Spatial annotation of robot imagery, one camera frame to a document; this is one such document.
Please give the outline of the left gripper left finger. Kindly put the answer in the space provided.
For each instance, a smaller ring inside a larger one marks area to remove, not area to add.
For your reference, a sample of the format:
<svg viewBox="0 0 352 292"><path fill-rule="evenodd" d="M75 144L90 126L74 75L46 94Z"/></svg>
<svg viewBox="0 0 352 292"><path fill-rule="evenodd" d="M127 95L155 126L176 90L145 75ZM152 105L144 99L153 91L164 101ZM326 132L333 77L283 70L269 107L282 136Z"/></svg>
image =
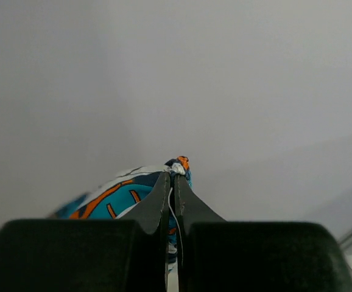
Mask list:
<svg viewBox="0 0 352 292"><path fill-rule="evenodd" d="M166 291L170 177L117 220L13 220L0 291Z"/></svg>

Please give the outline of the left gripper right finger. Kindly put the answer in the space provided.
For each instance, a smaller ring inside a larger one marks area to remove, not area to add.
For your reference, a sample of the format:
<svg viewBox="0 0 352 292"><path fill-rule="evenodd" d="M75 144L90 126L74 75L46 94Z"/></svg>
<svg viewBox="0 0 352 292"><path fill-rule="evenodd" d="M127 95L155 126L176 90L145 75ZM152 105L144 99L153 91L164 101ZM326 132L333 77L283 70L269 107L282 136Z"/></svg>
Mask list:
<svg viewBox="0 0 352 292"><path fill-rule="evenodd" d="M321 225L226 221L174 179L180 291L352 291L347 263Z"/></svg>

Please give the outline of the colourful patterned shorts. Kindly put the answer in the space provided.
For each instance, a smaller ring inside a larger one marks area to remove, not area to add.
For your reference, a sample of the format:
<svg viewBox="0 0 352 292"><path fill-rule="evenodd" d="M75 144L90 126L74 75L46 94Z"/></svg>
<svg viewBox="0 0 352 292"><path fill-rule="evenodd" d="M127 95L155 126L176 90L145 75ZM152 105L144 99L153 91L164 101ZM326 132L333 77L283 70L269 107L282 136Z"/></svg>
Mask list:
<svg viewBox="0 0 352 292"><path fill-rule="evenodd" d="M92 192L85 192L51 213L50 219L115 220L129 213L153 190L162 173L184 176L189 185L189 159L178 156L161 165L141 166L124 170Z"/></svg>

